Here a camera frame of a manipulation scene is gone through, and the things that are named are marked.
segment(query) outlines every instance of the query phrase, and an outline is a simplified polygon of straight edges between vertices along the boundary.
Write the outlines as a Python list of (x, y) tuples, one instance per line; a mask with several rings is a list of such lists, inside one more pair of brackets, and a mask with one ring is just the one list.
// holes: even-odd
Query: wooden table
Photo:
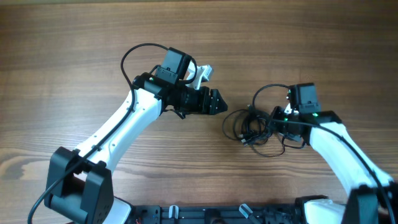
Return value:
[[(215, 69), (229, 111), (270, 83), (315, 82), (324, 110), (398, 178), (397, 4), (318, 1), (138, 2), (0, 8), (0, 222), (25, 223), (45, 188), (49, 159), (73, 149), (119, 108), (129, 89), (119, 69), (130, 47), (175, 47)], [(146, 47), (126, 61), (131, 78), (162, 61)], [(285, 90), (258, 107), (287, 104)], [(310, 147), (262, 158), (221, 132), (227, 113), (164, 113), (138, 137), (113, 175), (114, 194), (133, 205), (346, 200)], [(261, 150), (280, 149), (272, 139)], [(35, 223), (67, 220), (41, 206)]]

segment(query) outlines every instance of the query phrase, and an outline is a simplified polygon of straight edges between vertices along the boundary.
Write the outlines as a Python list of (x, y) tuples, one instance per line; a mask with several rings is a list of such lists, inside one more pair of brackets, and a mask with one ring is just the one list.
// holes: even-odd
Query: wooden surface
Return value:
[[(396, 4), (279, 1), (147, 2), (0, 7), (0, 222), (25, 223), (43, 192), (49, 159), (94, 133), (126, 97), (120, 59), (156, 42), (211, 64), (206, 86), (229, 111), (270, 83), (315, 82), (352, 138), (398, 178)], [(139, 49), (131, 78), (162, 61)], [(258, 107), (286, 105), (285, 91)], [(346, 200), (310, 147), (265, 159), (226, 139), (217, 116), (163, 114), (138, 137), (114, 173), (114, 193), (133, 205), (293, 202), (304, 195)], [(273, 139), (261, 150), (279, 149)], [(66, 219), (41, 206), (36, 223)]]

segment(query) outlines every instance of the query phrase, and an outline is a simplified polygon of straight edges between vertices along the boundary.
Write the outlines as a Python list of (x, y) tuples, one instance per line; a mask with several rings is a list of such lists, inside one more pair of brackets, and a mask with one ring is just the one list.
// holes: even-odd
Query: wood grain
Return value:
[[(45, 188), (49, 159), (72, 149), (119, 107), (119, 70), (130, 47), (172, 46), (211, 64), (229, 110), (270, 83), (315, 82), (352, 138), (398, 178), (397, 4), (387, 2), (137, 2), (0, 7), (0, 222), (25, 223)], [(162, 61), (138, 49), (130, 77)], [(285, 105), (278, 88), (258, 107)], [(114, 173), (114, 193), (134, 205), (237, 205), (346, 195), (310, 147), (258, 157), (221, 132), (226, 113), (165, 113), (131, 146)], [(272, 139), (261, 150), (279, 150)], [(41, 206), (37, 223), (67, 220)]]

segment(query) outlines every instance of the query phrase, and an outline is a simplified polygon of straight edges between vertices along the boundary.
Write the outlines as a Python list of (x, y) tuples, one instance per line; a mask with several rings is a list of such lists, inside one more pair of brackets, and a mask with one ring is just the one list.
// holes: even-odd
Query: wood plank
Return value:
[[(42, 193), (52, 153), (73, 149), (119, 108), (128, 86), (119, 70), (130, 47), (156, 42), (211, 64), (229, 111), (261, 86), (315, 82), (353, 139), (398, 178), (398, 14), (392, 2), (137, 2), (0, 7), (1, 223), (25, 223)], [(162, 61), (138, 49), (131, 78)], [(278, 88), (257, 106), (286, 104)], [(237, 205), (346, 195), (310, 147), (265, 159), (221, 132), (227, 113), (164, 113), (114, 173), (114, 193), (133, 205)], [(261, 150), (280, 150), (271, 139)], [(66, 219), (43, 206), (39, 223)]]

